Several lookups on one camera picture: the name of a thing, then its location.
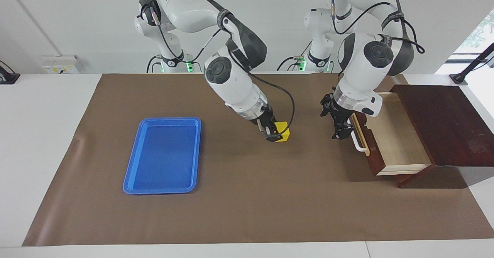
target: table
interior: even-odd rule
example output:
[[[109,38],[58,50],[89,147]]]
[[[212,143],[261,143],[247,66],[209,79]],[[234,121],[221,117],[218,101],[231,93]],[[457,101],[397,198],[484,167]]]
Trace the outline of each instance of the table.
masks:
[[[101,75],[23,75],[0,86],[0,257],[148,256],[173,257],[463,257],[494,253],[494,239],[420,242],[335,242],[301,244],[63,246],[22,248],[23,239],[67,151]],[[406,75],[410,84],[453,85],[448,76]],[[491,130],[494,119],[467,86],[470,99]],[[494,225],[494,179],[471,188]]]

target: black strap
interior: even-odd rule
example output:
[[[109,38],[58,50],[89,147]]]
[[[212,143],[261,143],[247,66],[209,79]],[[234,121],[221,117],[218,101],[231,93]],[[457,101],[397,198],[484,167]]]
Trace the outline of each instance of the black strap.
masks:
[[[393,42],[393,37],[390,35],[385,35],[385,34],[379,34],[382,37],[382,41],[384,44],[388,45],[391,47],[391,44]]]
[[[310,53],[310,51],[309,51],[309,54],[307,55],[309,60],[312,61],[312,63],[314,63],[318,68],[324,67],[328,63],[328,61],[330,60],[330,56],[328,56],[328,58],[325,58],[325,59],[320,59],[320,58],[314,57]]]
[[[350,10],[348,10],[348,12],[346,12],[345,15],[338,16],[338,14],[337,14],[337,19],[339,19],[340,21],[341,20],[344,20],[344,19],[347,19],[351,14],[352,14],[352,8],[350,7]]]
[[[237,44],[235,44],[235,42],[233,42],[233,40],[229,38],[225,45],[228,50],[237,58],[243,69],[247,72],[250,72],[252,70],[252,65],[250,64],[247,57],[244,56],[244,53],[239,49]]]
[[[185,56],[184,50],[182,50],[182,53],[180,54],[180,56],[178,56],[178,58],[168,59],[162,56],[162,60],[166,63],[166,65],[168,65],[168,67],[175,68],[177,67],[178,63],[181,62],[180,60],[183,59],[184,56]]]
[[[344,45],[344,55],[343,55],[343,60],[340,61],[339,60],[339,57],[338,57],[338,61],[339,61],[339,64],[340,64],[340,67],[342,70],[345,70],[346,67],[348,66],[348,64],[350,63],[350,60],[352,59],[352,56],[353,56],[353,48],[355,47],[355,38],[356,38],[356,34],[355,33],[352,33],[350,35],[348,35],[345,40],[343,40],[343,45]]]
[[[400,19],[404,19],[403,12],[401,12],[401,10],[393,12],[384,20],[384,22],[381,24],[381,28],[384,29],[391,21],[399,22]]]
[[[217,16],[217,24],[220,29],[227,31],[225,27],[223,26],[223,19],[226,17],[228,14],[232,14],[228,9],[222,7],[219,5],[219,3],[215,2],[214,0],[206,0],[209,3],[211,3],[217,10],[219,10],[219,14]]]

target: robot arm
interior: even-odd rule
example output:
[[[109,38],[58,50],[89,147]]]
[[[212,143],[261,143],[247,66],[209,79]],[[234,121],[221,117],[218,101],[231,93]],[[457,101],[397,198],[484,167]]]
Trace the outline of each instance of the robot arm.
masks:
[[[333,28],[333,12],[328,8],[314,8],[304,18],[305,28],[311,33],[312,45],[304,54],[305,70],[322,72],[328,68],[328,62],[334,46],[329,34],[337,34]],[[335,0],[335,21],[339,28],[347,29],[357,18],[347,0]],[[355,26],[348,29],[352,33]]]
[[[336,15],[336,2],[337,0],[332,1],[332,30],[338,34],[346,33],[346,29],[351,30],[354,26],[344,28],[348,24],[348,18]],[[331,114],[335,121],[333,138],[340,140],[349,137],[353,131],[353,126],[347,121],[354,111],[373,117],[379,114],[382,98],[374,92],[374,89],[386,75],[395,76],[403,72],[413,61],[413,46],[410,42],[406,42],[409,41],[409,37],[399,0],[347,0],[347,2],[351,7],[366,10],[382,22],[382,34],[352,33],[340,46],[338,61],[345,75],[335,88],[335,92],[327,94],[321,101],[323,105],[321,116]]]
[[[192,58],[190,54],[187,54],[187,52],[182,49],[178,37],[172,33],[168,33],[168,31],[174,30],[175,26],[168,20],[158,1],[139,0],[139,11],[140,14],[134,18],[134,26],[141,35],[153,39],[158,45],[161,53],[159,59],[161,60],[164,71],[166,73],[193,71],[194,68],[192,64],[180,62],[180,60],[175,57],[178,56],[182,60],[190,60]],[[164,38],[166,39],[169,48],[166,46],[159,28],[156,28],[156,22],[152,12],[157,14],[157,22],[162,30],[164,30]]]
[[[267,140],[282,140],[266,96],[249,77],[249,72],[266,58],[264,42],[213,0],[157,0],[157,4],[159,7],[149,13],[153,22],[161,22],[157,28],[160,35],[159,28],[163,29],[166,19],[174,28],[188,33],[217,25],[230,34],[226,44],[206,61],[206,81],[226,106],[258,125]]]

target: dark wood top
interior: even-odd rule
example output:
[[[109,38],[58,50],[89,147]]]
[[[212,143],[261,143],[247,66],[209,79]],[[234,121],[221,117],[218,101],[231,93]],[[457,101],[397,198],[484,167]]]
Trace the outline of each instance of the dark wood top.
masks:
[[[494,167],[494,135],[458,86],[396,85],[392,91],[435,165]]]

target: electrical socket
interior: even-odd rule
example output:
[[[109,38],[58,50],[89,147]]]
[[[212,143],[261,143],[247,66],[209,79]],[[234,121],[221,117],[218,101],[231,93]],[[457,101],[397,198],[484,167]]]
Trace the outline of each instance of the electrical socket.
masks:
[[[81,63],[76,56],[42,56],[42,67],[47,74],[79,74]]]

